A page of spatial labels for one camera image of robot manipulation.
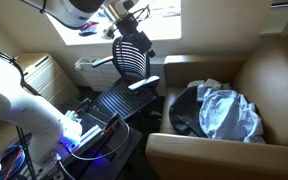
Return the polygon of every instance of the black bag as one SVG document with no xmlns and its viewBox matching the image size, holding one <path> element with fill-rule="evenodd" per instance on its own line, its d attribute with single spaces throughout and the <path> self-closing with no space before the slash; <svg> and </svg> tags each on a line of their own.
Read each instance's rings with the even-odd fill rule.
<svg viewBox="0 0 288 180">
<path fill-rule="evenodd" d="M 199 123 L 202 102 L 197 102 L 197 87 L 184 89 L 169 109 L 170 121 L 180 135 L 206 137 Z"/>
</svg>

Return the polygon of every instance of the beige armchair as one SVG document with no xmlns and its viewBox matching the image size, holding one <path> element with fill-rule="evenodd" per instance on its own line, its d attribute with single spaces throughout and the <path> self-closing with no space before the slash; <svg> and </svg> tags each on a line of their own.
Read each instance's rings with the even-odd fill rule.
<svg viewBox="0 0 288 180">
<path fill-rule="evenodd" d="M 288 37 L 246 56 L 169 56 L 160 133 L 149 136 L 146 156 L 161 179 L 288 179 Z M 267 144 L 177 135 L 168 108 L 191 81 L 230 82 L 255 103 Z"/>
</svg>

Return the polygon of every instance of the armchair armrest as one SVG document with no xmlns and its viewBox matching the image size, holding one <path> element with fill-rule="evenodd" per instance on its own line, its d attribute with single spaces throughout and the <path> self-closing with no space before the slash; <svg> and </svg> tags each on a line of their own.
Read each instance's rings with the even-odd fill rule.
<svg viewBox="0 0 288 180">
<path fill-rule="evenodd" d="M 146 156 L 161 179 L 288 179 L 288 147 L 151 134 Z"/>
<path fill-rule="evenodd" d="M 102 59 L 96 59 L 94 62 L 92 62 L 92 67 L 93 68 L 96 68 L 104 63 L 107 63 L 109 61 L 112 61 L 113 59 L 113 56 L 108 56 L 108 57 L 105 57 L 105 58 L 102 58 Z"/>
<path fill-rule="evenodd" d="M 159 80 L 160 80 L 160 77 L 151 76 L 147 79 L 143 79 L 141 81 L 138 81 L 138 82 L 128 86 L 128 89 L 130 89 L 131 91 L 134 91 L 134 90 L 141 88 L 141 87 L 144 87 L 144 86 L 153 85 L 154 83 L 157 85 Z"/>
<path fill-rule="evenodd" d="M 207 78 L 231 83 L 249 57 L 249 54 L 167 56 L 164 61 L 166 87 L 186 87 L 191 81 Z"/>
</svg>

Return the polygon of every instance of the black office chair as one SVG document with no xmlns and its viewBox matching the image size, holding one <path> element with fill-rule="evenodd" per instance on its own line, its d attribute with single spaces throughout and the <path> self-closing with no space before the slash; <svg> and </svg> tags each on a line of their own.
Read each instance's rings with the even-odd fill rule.
<svg viewBox="0 0 288 180">
<path fill-rule="evenodd" d="M 150 58 L 141 54 L 129 40 L 123 36 L 113 42 L 113 56 L 95 61 L 92 66 L 112 61 L 121 78 L 103 91 L 93 102 L 101 112 L 112 116 L 118 113 L 121 120 L 128 121 L 159 97 L 156 87 L 158 76 L 150 76 Z"/>
</svg>

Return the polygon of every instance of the blue cloth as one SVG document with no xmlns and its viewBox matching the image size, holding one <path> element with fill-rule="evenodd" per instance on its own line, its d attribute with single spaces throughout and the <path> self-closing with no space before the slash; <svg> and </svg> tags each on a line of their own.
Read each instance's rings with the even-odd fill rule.
<svg viewBox="0 0 288 180">
<path fill-rule="evenodd" d="M 213 139 L 265 143 L 261 118 L 255 105 L 233 90 L 198 86 L 197 100 L 203 101 L 199 113 L 203 132 Z"/>
</svg>

